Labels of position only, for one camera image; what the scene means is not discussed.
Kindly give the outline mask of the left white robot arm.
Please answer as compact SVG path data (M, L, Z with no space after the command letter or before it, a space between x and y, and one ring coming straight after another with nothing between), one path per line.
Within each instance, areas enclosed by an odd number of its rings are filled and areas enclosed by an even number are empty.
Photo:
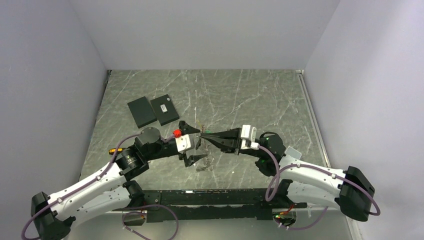
M33 223L38 240L61 240L72 227L92 217L115 209L137 210L146 204L145 194L134 180L149 169L149 161L178 156L186 167L192 166L203 155L187 156L195 148L194 135L201 130L181 120L178 129L162 138L155 127L146 127L134 138L134 144L115 148L109 162L95 173L61 191L39 192L31 199L31 218L24 225L21 238Z

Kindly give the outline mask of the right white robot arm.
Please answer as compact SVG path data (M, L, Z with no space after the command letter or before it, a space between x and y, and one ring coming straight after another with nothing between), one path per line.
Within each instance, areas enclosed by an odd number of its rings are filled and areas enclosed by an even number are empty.
M256 157L258 170L271 178L264 195L266 202L276 201L282 208L300 203L321 205L359 222L381 214L374 199L375 188L360 169L335 169L305 162L300 159L302 154L286 147L276 132L257 136L255 127L243 125L227 131L203 132L200 138L223 153Z

